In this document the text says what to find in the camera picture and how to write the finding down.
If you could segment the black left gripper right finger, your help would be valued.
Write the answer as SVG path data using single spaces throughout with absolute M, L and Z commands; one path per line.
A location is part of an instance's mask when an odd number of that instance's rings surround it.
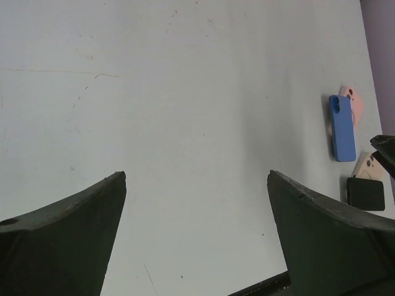
M 394 295 L 394 220 L 278 171 L 267 189 L 295 295 Z

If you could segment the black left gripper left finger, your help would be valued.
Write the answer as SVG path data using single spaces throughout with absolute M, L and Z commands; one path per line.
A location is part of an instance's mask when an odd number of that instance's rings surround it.
M 1 295 L 100 295 L 127 194 L 122 171 L 1 222 Z

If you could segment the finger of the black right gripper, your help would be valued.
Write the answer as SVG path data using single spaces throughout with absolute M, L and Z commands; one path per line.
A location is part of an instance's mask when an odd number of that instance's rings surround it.
M 371 145 L 376 149 L 373 156 L 381 166 L 389 173 L 392 179 L 395 178 L 395 137 L 388 135 L 377 135 L 370 140 Z

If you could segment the pink phone case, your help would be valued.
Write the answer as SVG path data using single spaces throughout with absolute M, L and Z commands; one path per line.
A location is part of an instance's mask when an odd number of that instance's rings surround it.
M 346 124 L 349 129 L 349 122 L 352 123 L 352 129 L 355 133 L 357 125 L 364 111 L 364 103 L 356 90 L 350 86 L 343 86 L 338 95 L 331 95 L 328 98 L 328 107 L 330 121 L 328 124 L 328 135 L 333 136 L 333 129 L 340 134 L 340 127 Z

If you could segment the blue smartphone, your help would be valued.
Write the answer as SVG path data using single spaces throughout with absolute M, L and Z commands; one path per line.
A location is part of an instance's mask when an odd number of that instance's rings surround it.
M 334 158 L 337 162 L 353 162 L 356 160 L 356 145 L 350 100 L 332 95 L 328 105 Z

